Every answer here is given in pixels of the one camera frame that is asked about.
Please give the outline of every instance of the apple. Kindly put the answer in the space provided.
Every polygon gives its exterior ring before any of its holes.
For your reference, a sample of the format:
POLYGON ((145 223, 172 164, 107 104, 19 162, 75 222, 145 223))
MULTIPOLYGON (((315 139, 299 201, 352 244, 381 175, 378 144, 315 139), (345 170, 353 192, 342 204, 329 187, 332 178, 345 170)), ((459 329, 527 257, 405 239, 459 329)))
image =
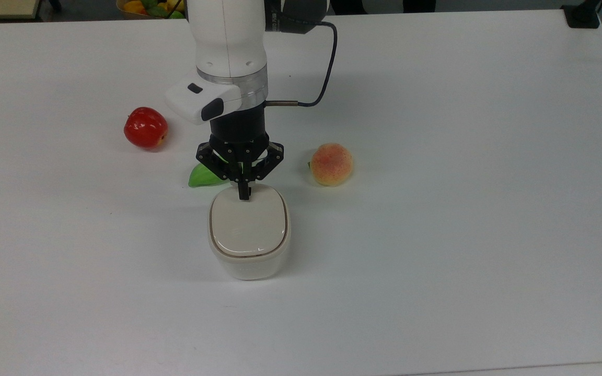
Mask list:
POLYGON ((167 120, 150 107, 132 111, 124 124, 124 136, 137 147, 150 150, 162 145, 169 133, 167 120))

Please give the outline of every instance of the white lid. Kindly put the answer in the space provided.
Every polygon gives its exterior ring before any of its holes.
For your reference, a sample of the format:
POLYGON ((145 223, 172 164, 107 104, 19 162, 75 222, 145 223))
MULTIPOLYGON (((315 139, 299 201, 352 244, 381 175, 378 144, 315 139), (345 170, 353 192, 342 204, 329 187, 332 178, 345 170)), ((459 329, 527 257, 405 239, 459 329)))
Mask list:
POLYGON ((231 186, 218 193, 211 205, 209 232, 220 252, 252 257, 275 251, 287 232, 287 208, 270 186, 253 184, 250 200, 238 198, 231 186))

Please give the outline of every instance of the black cable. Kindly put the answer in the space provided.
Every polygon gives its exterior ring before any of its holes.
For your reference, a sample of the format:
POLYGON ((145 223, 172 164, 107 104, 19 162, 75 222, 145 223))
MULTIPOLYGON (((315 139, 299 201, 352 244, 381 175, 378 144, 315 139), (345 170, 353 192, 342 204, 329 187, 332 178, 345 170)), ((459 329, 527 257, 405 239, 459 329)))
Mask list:
POLYGON ((336 29, 336 26, 330 22, 327 21, 306 21, 304 19, 297 19, 294 18, 292 16, 289 16, 287 14, 284 14, 282 12, 282 10, 278 9, 278 7, 275 6, 274 3, 269 2, 269 5, 275 9, 276 12, 278 12, 278 14, 280 14, 280 16, 284 19, 287 19, 287 21, 291 21, 294 22, 295 24, 301 24, 301 25, 313 25, 313 26, 327 26, 328 28, 331 28, 331 30, 334 33, 334 43, 333 43, 333 47, 331 49, 331 58, 329 59, 329 66, 327 67, 327 75, 325 76, 325 82, 324 84, 322 84, 322 90, 320 91, 320 95, 317 97, 316 100, 314 100, 313 102, 307 103, 307 102, 296 102, 296 101, 292 101, 292 100, 271 100, 271 101, 266 101, 267 105, 300 105, 301 107, 313 107, 313 105, 316 105, 320 102, 320 100, 322 100, 322 97, 325 96, 325 92, 327 91, 327 85, 329 83, 329 77, 331 76, 331 69, 334 66, 334 59, 336 57, 336 49, 338 47, 339 44, 339 32, 336 29))
POLYGON ((175 10, 178 9, 178 5, 180 5, 181 2, 182 2, 182 0, 177 0, 176 5, 173 6, 173 9, 170 10, 169 14, 167 14, 167 16, 164 18, 169 19, 171 17, 171 15, 173 14, 173 12, 175 12, 175 10))

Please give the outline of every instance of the fake peach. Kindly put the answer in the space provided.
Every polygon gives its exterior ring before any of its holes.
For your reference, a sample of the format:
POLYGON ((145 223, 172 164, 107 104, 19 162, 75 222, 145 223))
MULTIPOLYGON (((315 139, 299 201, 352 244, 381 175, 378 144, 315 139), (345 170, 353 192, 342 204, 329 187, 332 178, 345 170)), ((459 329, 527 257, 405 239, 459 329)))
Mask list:
POLYGON ((337 143, 321 145, 310 160, 313 178, 321 185, 341 184, 350 176, 352 168, 352 155, 337 143))

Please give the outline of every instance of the white container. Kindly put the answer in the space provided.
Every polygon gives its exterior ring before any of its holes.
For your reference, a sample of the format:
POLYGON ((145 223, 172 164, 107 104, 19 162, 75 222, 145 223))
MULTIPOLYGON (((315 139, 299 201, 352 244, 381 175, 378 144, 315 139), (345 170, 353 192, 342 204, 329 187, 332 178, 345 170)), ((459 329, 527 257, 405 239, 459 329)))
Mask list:
POLYGON ((220 264, 230 276, 258 280, 274 275, 287 259, 290 215, 276 190, 253 184, 250 199, 238 188, 218 193, 208 215, 208 237, 220 264))

